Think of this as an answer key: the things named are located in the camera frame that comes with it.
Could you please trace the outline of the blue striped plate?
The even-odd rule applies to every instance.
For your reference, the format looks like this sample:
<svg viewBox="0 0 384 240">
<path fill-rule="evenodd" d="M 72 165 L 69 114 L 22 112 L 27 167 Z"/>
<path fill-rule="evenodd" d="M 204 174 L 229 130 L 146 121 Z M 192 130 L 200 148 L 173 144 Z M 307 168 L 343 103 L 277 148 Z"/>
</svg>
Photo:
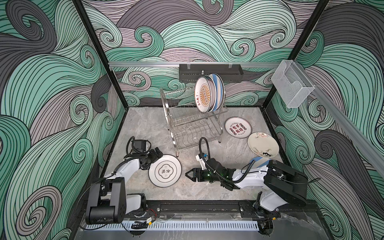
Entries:
<svg viewBox="0 0 384 240">
<path fill-rule="evenodd" d="M 216 85 L 216 91 L 217 91 L 217 94 L 216 94 L 217 101 L 214 107 L 214 111 L 216 111 L 216 110 L 219 110 L 224 104 L 225 86 L 222 78 L 219 75 L 213 74 L 213 80 Z"/>
<path fill-rule="evenodd" d="M 266 166 L 270 159 L 265 157 L 255 157 L 252 160 L 254 161 L 252 169 L 257 169 Z"/>
</svg>

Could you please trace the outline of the white plate black outline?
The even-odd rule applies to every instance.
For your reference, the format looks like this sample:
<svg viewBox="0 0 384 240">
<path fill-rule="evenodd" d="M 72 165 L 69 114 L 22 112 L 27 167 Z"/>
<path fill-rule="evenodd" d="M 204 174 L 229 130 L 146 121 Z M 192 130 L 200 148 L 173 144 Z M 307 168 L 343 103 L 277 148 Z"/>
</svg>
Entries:
<svg viewBox="0 0 384 240">
<path fill-rule="evenodd" d="M 149 168 L 150 181 L 159 188 L 174 185 L 182 175 L 182 165 L 179 159 L 172 155 L 163 155 Z"/>
</svg>

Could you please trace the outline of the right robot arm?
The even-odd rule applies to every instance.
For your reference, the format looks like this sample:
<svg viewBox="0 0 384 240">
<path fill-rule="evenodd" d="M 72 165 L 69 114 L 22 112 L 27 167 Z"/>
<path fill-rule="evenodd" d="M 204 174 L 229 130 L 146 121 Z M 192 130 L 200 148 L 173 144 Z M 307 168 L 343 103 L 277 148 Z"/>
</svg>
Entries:
<svg viewBox="0 0 384 240">
<path fill-rule="evenodd" d="M 276 213 L 283 205 L 296 207 L 307 205 L 309 179 L 306 174 L 276 160 L 252 169 L 252 160 L 246 169 L 228 169 L 215 159 L 200 158 L 200 168 L 193 168 L 185 176 L 193 182 L 220 182 L 221 187 L 233 191 L 248 187 L 263 188 L 258 193 L 254 208 L 258 211 Z"/>
</svg>

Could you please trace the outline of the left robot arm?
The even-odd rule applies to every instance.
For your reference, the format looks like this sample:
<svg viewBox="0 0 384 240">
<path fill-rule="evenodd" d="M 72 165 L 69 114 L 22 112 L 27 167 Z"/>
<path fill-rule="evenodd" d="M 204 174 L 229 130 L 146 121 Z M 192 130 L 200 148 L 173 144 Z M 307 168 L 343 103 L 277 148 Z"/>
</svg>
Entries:
<svg viewBox="0 0 384 240">
<path fill-rule="evenodd" d="M 159 148 L 127 154 L 108 177 L 90 186 L 85 221 L 87 225 L 120 224 L 128 214 L 147 211 L 144 194 L 127 194 L 126 183 L 138 170 L 147 170 L 163 157 Z"/>
</svg>

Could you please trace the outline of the orange sunburst plate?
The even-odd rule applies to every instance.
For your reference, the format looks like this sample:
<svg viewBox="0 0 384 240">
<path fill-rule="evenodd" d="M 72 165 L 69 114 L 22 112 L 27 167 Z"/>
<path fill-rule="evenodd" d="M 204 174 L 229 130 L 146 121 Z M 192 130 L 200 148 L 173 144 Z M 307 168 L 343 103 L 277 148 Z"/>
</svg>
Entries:
<svg viewBox="0 0 384 240">
<path fill-rule="evenodd" d="M 211 107 L 212 91 L 210 82 L 200 77 L 195 85 L 195 103 L 201 113 L 207 113 Z"/>
</svg>

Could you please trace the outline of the green red rimmed plate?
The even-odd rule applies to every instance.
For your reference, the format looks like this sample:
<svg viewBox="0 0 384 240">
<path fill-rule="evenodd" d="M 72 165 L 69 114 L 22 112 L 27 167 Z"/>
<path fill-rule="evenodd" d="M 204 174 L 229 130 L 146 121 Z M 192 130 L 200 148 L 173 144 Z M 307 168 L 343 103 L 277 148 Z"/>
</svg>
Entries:
<svg viewBox="0 0 384 240">
<path fill-rule="evenodd" d="M 214 80 L 213 74 L 206 76 L 208 79 L 208 83 L 210 86 L 210 91 L 211 91 L 211 102 L 210 102 L 210 108 L 209 112 L 214 111 L 215 106 L 217 105 L 217 85 L 216 81 Z"/>
</svg>

